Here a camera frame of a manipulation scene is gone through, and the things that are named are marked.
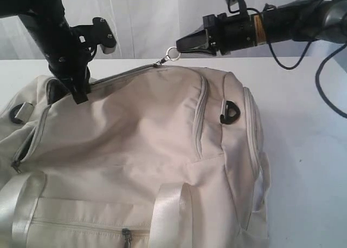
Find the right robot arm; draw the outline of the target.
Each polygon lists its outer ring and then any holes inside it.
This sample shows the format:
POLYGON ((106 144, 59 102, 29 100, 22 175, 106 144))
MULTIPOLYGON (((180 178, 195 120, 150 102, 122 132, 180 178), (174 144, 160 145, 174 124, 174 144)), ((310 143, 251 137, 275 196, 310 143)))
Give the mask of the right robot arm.
POLYGON ((207 15, 196 32, 176 42, 178 52, 215 56, 282 41, 346 43, 346 0, 296 0, 228 16, 207 15))

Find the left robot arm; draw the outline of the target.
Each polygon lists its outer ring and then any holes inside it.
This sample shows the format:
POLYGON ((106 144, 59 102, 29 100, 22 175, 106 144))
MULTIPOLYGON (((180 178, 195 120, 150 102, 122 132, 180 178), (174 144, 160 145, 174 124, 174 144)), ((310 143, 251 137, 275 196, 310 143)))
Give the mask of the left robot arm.
POLYGON ((90 50, 65 18, 62 0, 1 0, 1 17, 17 16, 77 104, 88 100, 90 50))

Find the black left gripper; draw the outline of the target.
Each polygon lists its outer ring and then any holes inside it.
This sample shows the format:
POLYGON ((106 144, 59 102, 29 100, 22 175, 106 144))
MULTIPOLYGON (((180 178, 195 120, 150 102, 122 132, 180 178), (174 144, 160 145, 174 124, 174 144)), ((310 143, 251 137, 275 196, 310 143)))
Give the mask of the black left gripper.
POLYGON ((91 92, 88 63, 94 58, 91 25, 59 28, 47 39, 46 60, 50 71, 71 93, 76 104, 88 101, 91 92))

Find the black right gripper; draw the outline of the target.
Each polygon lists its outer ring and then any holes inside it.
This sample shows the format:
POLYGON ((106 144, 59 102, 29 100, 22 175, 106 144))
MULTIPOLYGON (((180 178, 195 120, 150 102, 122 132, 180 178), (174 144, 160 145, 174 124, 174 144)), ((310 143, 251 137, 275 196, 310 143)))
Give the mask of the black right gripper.
POLYGON ((227 55, 232 51, 255 46, 255 24, 251 16, 208 15, 203 17, 204 29, 176 41, 182 54, 227 55))

